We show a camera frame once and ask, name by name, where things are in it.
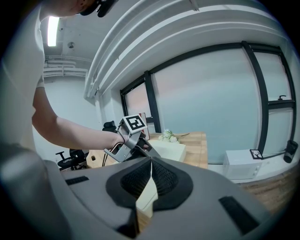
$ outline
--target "wooden table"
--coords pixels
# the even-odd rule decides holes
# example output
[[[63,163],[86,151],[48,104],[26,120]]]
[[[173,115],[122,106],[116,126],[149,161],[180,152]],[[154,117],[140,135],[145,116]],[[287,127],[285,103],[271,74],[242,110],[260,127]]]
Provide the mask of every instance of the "wooden table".
[[[160,133],[150,134],[151,140],[158,140]],[[180,137],[179,142],[186,145],[186,157],[184,163],[201,168],[208,168],[207,165],[207,142],[204,132],[191,132],[186,136]],[[102,166],[104,152],[102,150],[90,150],[87,157],[87,165],[90,168]],[[116,161],[108,156],[106,166],[116,163]]]

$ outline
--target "wooden floor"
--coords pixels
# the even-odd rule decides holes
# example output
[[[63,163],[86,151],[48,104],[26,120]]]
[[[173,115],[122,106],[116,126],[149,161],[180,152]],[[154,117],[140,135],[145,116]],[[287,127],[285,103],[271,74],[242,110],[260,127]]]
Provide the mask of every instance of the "wooden floor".
[[[292,198],[300,181],[300,165],[273,178],[261,181],[239,184],[244,190],[253,194],[270,213],[275,213],[285,207]],[[151,219],[138,212],[140,231],[149,224]]]

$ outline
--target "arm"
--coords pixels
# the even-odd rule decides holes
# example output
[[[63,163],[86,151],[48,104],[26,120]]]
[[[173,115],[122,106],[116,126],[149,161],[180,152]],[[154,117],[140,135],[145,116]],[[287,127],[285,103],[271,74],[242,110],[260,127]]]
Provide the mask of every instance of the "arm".
[[[111,149],[116,143],[124,142],[119,134],[93,130],[58,117],[50,106],[44,88],[37,88],[32,117],[35,129],[49,142],[70,149]]]

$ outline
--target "man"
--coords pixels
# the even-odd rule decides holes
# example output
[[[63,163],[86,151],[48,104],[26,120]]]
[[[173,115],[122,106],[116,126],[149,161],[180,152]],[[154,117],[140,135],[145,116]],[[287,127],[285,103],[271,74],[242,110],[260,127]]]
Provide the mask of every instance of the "man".
[[[0,107],[5,114],[0,123],[1,141],[35,150],[32,124],[46,140],[65,148],[102,150],[124,142],[119,134],[60,118],[44,89],[41,21],[48,16],[87,15],[97,6],[95,0],[46,0],[21,24],[1,61]]]

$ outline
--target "fluorescent light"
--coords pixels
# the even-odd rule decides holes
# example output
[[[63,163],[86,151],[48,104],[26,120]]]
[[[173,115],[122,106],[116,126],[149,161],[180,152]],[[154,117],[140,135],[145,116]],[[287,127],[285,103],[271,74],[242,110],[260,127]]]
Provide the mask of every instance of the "fluorescent light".
[[[48,22],[48,46],[55,47],[56,46],[56,35],[57,35],[57,27],[59,17],[49,17]]]

